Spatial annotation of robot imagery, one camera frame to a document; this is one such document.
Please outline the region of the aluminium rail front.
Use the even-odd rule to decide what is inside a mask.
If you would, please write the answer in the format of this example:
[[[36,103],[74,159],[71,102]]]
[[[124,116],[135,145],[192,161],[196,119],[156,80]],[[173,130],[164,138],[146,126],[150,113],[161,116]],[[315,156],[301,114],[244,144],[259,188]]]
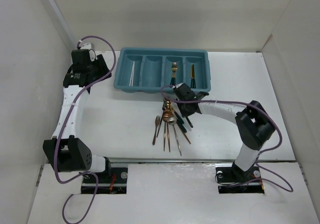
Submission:
[[[145,163],[232,163],[231,159],[167,159],[167,158],[120,158],[110,157],[112,163],[130,163],[130,164],[145,164]]]

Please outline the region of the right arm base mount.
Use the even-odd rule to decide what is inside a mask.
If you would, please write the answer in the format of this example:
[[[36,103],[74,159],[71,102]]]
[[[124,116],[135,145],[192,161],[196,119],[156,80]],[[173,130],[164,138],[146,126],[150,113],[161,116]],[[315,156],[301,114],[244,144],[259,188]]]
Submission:
[[[264,186],[260,180],[261,173],[253,166],[244,176],[236,175],[231,166],[217,166],[215,181],[219,194],[264,194]]]

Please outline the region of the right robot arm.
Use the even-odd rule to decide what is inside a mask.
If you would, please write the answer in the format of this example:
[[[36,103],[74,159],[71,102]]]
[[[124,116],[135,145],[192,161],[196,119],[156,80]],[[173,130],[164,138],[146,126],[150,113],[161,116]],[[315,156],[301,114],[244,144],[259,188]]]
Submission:
[[[212,115],[237,126],[242,146],[231,167],[219,167],[216,178],[222,184],[243,183],[254,172],[255,162],[260,150],[275,131],[273,123],[264,115],[265,110],[258,101],[242,104],[230,101],[204,100],[207,92],[195,93],[186,83],[173,88],[177,106],[184,118],[198,113]]]

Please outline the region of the copper slotted spoon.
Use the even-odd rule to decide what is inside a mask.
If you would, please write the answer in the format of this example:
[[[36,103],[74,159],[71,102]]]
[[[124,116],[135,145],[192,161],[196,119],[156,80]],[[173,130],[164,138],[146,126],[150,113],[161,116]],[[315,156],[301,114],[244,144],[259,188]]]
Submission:
[[[168,144],[168,151],[171,152],[171,144],[170,144],[170,132],[169,132],[169,124],[167,123],[167,118],[170,115],[168,113],[165,113],[163,115],[163,121],[164,121],[164,132],[163,132],[163,151],[166,150],[166,144]]]

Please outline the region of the blue plastic cutlery tray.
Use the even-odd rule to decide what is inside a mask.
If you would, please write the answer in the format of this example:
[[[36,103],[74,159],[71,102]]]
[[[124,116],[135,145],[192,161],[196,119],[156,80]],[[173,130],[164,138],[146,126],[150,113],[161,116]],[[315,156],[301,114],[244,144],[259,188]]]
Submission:
[[[194,67],[193,91],[211,90],[209,55],[202,49],[124,47],[117,61],[113,86],[128,93],[159,93],[171,83],[173,63],[177,64],[177,84],[190,85]]]

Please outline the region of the silver slotted spoon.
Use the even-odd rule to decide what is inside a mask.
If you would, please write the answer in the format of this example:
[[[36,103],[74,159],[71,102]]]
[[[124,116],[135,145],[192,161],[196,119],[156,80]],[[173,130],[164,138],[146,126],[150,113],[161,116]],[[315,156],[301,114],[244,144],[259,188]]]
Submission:
[[[181,146],[180,146],[179,138],[178,138],[177,131],[176,131],[177,118],[174,117],[173,115],[170,115],[170,116],[167,118],[167,123],[168,123],[169,125],[171,125],[172,128],[173,128],[173,132],[174,132],[174,137],[175,137],[175,140],[176,140],[177,148],[178,148],[178,151],[179,151],[180,156],[182,156]]]

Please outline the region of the rose gold spoon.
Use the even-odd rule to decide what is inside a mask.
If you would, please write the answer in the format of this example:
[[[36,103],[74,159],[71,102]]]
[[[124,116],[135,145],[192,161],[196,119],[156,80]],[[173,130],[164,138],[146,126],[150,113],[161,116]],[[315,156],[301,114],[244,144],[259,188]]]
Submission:
[[[166,108],[162,115],[164,121],[164,131],[163,131],[163,150],[166,150],[166,143],[168,145],[168,151],[171,152],[171,140],[169,126],[174,126],[177,122],[176,117],[173,115],[170,108]]]

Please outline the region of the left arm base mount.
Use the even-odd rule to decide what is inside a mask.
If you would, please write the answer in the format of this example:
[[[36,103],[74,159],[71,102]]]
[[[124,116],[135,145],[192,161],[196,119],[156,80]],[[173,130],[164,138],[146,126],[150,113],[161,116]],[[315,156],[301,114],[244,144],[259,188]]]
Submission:
[[[127,193],[128,164],[109,163],[109,170],[97,172],[98,187],[96,194],[122,195]],[[81,194],[93,194],[96,188],[96,178],[93,174],[86,174],[82,179]]]

